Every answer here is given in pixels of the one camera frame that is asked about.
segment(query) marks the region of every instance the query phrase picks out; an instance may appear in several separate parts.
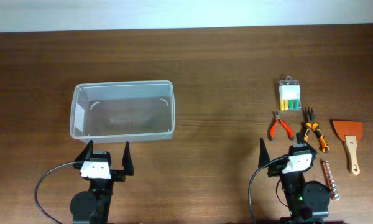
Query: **white wall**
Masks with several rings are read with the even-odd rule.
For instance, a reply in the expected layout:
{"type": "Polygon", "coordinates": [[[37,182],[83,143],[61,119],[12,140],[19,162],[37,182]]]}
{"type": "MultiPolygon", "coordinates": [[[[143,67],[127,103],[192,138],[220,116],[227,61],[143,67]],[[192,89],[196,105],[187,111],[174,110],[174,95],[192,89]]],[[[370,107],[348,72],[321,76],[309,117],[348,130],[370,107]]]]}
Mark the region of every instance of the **white wall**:
{"type": "Polygon", "coordinates": [[[373,22],[373,0],[0,0],[0,32],[373,22]]]}

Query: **orange and black pliers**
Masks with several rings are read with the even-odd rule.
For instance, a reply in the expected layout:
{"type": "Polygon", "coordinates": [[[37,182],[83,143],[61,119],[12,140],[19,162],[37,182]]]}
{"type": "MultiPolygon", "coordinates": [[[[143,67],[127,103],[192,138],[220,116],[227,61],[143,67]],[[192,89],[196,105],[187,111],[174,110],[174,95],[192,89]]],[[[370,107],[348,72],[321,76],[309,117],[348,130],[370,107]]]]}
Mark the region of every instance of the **orange and black pliers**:
{"type": "Polygon", "coordinates": [[[280,122],[282,127],[286,129],[288,138],[290,140],[294,140],[294,134],[293,134],[292,129],[282,119],[280,119],[279,111],[274,111],[274,115],[275,115],[275,119],[274,119],[274,121],[272,122],[272,124],[269,128],[270,129],[269,140],[271,140],[271,141],[274,140],[274,131],[275,131],[276,126],[278,125],[278,122],[280,122]]]}
{"type": "Polygon", "coordinates": [[[326,142],[325,137],[323,136],[322,132],[319,129],[319,124],[315,122],[315,115],[313,114],[313,110],[311,108],[304,108],[304,115],[306,119],[305,123],[305,134],[304,134],[304,140],[308,142],[308,134],[310,133],[310,129],[316,134],[316,137],[318,137],[319,142],[321,143],[322,151],[325,153],[329,152],[329,145],[326,142]]]}

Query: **plastic package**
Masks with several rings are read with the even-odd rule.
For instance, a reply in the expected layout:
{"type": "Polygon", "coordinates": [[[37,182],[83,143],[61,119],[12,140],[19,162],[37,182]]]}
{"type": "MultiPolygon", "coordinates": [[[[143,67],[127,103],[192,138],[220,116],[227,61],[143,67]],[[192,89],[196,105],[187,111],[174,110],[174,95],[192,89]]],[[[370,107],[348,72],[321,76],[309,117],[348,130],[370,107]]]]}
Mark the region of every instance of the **plastic package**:
{"type": "Polygon", "coordinates": [[[171,139],[175,102],[170,81],[79,84],[70,113],[70,135],[84,143],[171,139]]]}
{"type": "Polygon", "coordinates": [[[280,110],[300,110],[300,82],[287,76],[279,81],[280,110]]]}

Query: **spatula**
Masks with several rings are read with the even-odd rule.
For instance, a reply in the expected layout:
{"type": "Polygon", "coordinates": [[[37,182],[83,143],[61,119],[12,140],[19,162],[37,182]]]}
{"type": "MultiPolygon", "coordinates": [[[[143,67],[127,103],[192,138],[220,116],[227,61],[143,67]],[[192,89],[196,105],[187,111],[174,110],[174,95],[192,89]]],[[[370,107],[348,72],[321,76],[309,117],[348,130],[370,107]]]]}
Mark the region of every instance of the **spatula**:
{"type": "Polygon", "coordinates": [[[344,142],[349,159],[350,173],[358,175],[361,170],[356,158],[356,143],[361,140],[363,123],[359,121],[333,121],[333,127],[338,137],[344,142]]]}

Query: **red pliers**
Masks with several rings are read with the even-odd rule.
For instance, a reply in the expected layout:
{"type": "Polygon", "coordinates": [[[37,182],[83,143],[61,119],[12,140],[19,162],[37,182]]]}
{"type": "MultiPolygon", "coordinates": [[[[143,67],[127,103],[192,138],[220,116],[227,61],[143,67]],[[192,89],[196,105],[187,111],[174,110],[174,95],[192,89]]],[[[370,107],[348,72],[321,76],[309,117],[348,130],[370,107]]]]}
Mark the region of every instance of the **red pliers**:
{"type": "Polygon", "coordinates": [[[270,126],[269,140],[271,140],[271,141],[274,140],[274,131],[275,131],[276,126],[278,125],[278,122],[280,122],[280,124],[282,125],[282,127],[284,129],[286,129],[288,138],[290,140],[294,140],[294,134],[293,134],[292,129],[282,119],[280,119],[280,113],[279,113],[279,111],[276,111],[276,112],[274,111],[274,115],[275,115],[275,119],[274,119],[274,121],[272,122],[272,124],[270,126]]]}

